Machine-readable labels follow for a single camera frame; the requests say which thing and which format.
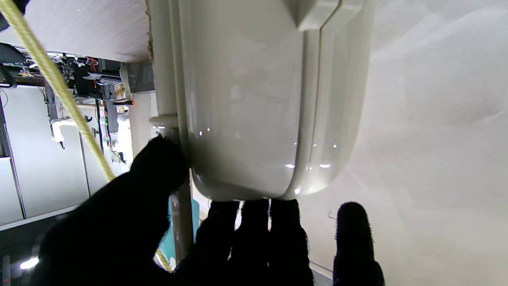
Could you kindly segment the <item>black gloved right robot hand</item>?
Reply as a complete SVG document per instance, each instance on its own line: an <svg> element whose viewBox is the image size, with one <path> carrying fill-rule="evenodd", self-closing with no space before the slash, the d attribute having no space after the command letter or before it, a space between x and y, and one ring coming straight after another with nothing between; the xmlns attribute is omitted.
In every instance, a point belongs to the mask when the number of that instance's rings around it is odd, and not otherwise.
<svg viewBox="0 0 508 286"><path fill-rule="evenodd" d="M2 0L0 31L5 31L10 26L20 34L27 34L33 37L24 15L30 0Z"/></svg>

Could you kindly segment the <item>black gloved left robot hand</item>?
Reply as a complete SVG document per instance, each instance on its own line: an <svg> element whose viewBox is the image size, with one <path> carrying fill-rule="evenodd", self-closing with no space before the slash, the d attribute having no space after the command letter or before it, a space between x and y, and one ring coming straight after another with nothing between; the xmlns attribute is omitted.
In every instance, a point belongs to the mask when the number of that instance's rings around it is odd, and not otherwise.
<svg viewBox="0 0 508 286"><path fill-rule="evenodd" d="M188 177L178 145L151 139L128 172L47 232L29 285L314 285L295 199L213 201L185 258L173 272L159 267L170 197Z"/></svg>

